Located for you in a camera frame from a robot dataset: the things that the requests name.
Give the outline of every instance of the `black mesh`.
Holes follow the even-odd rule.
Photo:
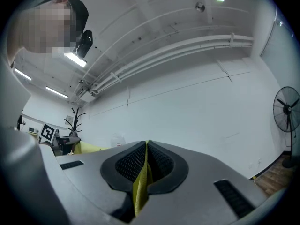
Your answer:
[[[217,181],[214,184],[239,218],[254,210],[252,204],[228,180]]]
[[[167,176],[174,168],[174,161],[168,155],[149,144],[148,163],[151,167],[153,182]]]
[[[68,169],[68,168],[72,168],[72,167],[77,167],[79,165],[82,165],[83,162],[82,161],[74,161],[74,162],[70,162],[70,163],[64,163],[64,164],[61,164],[61,168],[62,170],[65,170],[65,169]]]
[[[117,161],[117,172],[128,180],[134,182],[144,165],[145,155],[145,146],[141,146],[140,148],[132,151],[127,156]]]

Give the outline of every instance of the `white pipe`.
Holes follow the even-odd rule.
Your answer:
[[[104,72],[102,72],[97,78],[95,78],[95,80],[92,82],[94,83],[95,81],[98,81],[99,79],[101,79],[102,77],[104,77],[105,75],[107,75],[112,69],[114,69],[118,63],[120,61],[122,61],[124,58],[126,58],[127,56],[129,56],[130,54],[132,54],[133,52],[135,52],[136,50],[139,50],[153,42],[156,42],[158,40],[161,40],[165,37],[168,37],[168,36],[171,36],[171,35],[174,35],[174,34],[178,34],[178,33],[182,33],[182,32],[186,32],[186,31],[189,31],[189,30],[210,30],[210,29],[219,29],[219,28],[236,28],[236,26],[231,26],[231,25],[211,25],[211,26],[197,26],[197,27],[192,27],[192,28],[188,28],[188,29],[182,29],[182,30],[178,30],[176,32],[171,32],[171,33],[168,33],[168,34],[165,34],[165,35],[162,35],[160,37],[157,37],[156,39],[153,39],[147,43],[144,43],[142,44],[141,46],[137,47],[136,49],[130,51],[129,53],[127,53],[126,55],[124,55],[122,58],[118,59],[117,61],[115,61],[112,65],[110,65]]]
[[[243,44],[235,44],[235,45],[232,45],[232,47],[251,47],[251,46],[252,46],[252,45],[251,45],[250,43],[245,43],[244,45],[243,45]],[[145,71],[145,70],[147,70],[147,69],[149,69],[149,68],[155,67],[155,66],[157,66],[157,65],[159,65],[159,64],[161,64],[161,63],[165,63],[165,62],[167,62],[167,61],[171,61],[171,60],[173,60],[173,59],[176,59],[176,58],[179,58],[179,57],[182,57],[182,56],[186,56],[186,55],[188,55],[188,54],[198,53],[198,52],[202,52],[202,51],[206,51],[206,50],[211,50],[211,49],[215,49],[215,48],[226,48],[226,47],[229,47],[229,45],[219,45],[219,46],[213,46],[213,47],[208,47],[208,48],[200,48],[200,49],[193,50],[193,51],[190,51],[190,52],[181,53],[181,54],[178,54],[178,55],[173,56],[173,57],[171,57],[171,58],[168,58],[168,59],[166,59],[166,60],[163,60],[163,61],[159,61],[159,62],[157,62],[157,63],[154,63],[154,64],[152,64],[151,66],[145,67],[145,68],[143,68],[143,69],[141,69],[141,70],[139,70],[139,71],[137,71],[137,72],[134,72],[134,73],[132,73],[132,74],[129,74],[129,75],[123,77],[122,80],[125,80],[125,79],[127,79],[127,78],[129,78],[129,77],[131,77],[131,76],[133,76],[133,75],[135,75],[135,74],[138,74],[138,73],[140,73],[140,72],[142,72],[142,71]],[[102,88],[98,91],[98,94],[99,94],[100,92],[106,90],[107,88],[111,87],[111,86],[114,85],[115,83],[117,83],[117,81],[115,81],[115,80],[114,80],[114,81],[111,81],[110,83],[108,83],[107,85],[105,85],[104,87],[102,87]]]
[[[128,72],[122,74],[119,76],[120,79],[122,79],[123,77],[125,77],[126,75],[136,71],[136,70],[139,70],[153,62],[157,62],[159,60],[163,60],[165,58],[168,58],[168,57],[172,57],[173,55],[176,55],[178,53],[186,53],[186,52],[189,52],[189,51],[192,51],[192,50],[196,50],[196,49],[200,49],[200,48],[207,48],[207,47],[215,47],[215,46],[224,46],[224,45],[230,45],[230,42],[229,41],[225,41],[225,42],[215,42],[215,43],[209,43],[209,44],[202,44],[202,45],[196,45],[196,46],[192,46],[192,47],[185,47],[185,48],[182,48],[182,49],[178,49],[178,50],[175,50],[173,52],[169,52],[169,53],[166,53],[162,56],[159,56],[159,57],[156,57],[155,59],[152,59],[150,61],[147,61],[145,63],[142,63],[141,65],[129,70]]]
[[[114,72],[116,75],[118,75],[119,73],[123,72],[124,70],[127,70],[129,68],[131,68],[132,66],[135,66],[137,63],[139,62],[143,62],[146,59],[149,59],[153,56],[156,56],[158,54],[161,53],[165,53],[171,49],[180,47],[180,46],[185,46],[188,44],[192,44],[192,43],[199,43],[199,42],[203,42],[203,41],[210,41],[210,40],[221,40],[221,39],[230,39],[231,35],[214,35],[214,36],[205,36],[205,37],[196,37],[196,38],[192,38],[192,39],[187,39],[184,41],[180,41],[177,43],[173,43],[171,45],[159,48],[153,52],[150,52],[130,63],[128,63],[127,65],[125,65],[124,67],[120,68],[119,70],[117,70],[116,72]],[[249,40],[252,41],[253,38],[252,37],[246,37],[246,36],[239,36],[236,35],[235,39],[242,39],[242,40]],[[111,80],[113,78],[113,76],[108,76],[106,79],[104,79],[101,83],[99,83],[93,90],[98,90],[103,84],[107,83],[109,80]]]

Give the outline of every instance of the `yellow cloth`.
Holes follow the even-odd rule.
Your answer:
[[[27,132],[27,133],[29,133],[31,136],[33,136],[34,139],[38,140],[38,133],[32,133],[32,132]]]
[[[148,200],[147,187],[153,182],[151,168],[148,164],[148,141],[146,141],[145,162],[133,183],[133,203],[137,216]]]
[[[108,149],[108,148],[101,148],[101,147],[98,147],[98,146],[88,144],[87,142],[80,141],[75,146],[74,154],[97,152],[99,150],[105,150],[105,149]]]

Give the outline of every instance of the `yellow stripe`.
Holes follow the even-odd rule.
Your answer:
[[[153,182],[151,168],[148,164],[148,141],[146,141],[145,162],[133,183],[133,203],[137,216],[148,200],[147,186]]]

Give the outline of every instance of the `black hair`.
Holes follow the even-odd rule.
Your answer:
[[[52,0],[44,0],[44,1],[40,2],[39,4],[37,4],[36,6],[39,6],[41,4],[44,4],[44,3],[50,2],[50,1],[52,1]],[[88,12],[86,6],[84,5],[84,3],[81,2],[80,0],[68,0],[68,2],[71,4],[72,10],[76,14],[76,30],[83,33],[86,21],[88,20],[88,17],[89,17],[89,12]]]

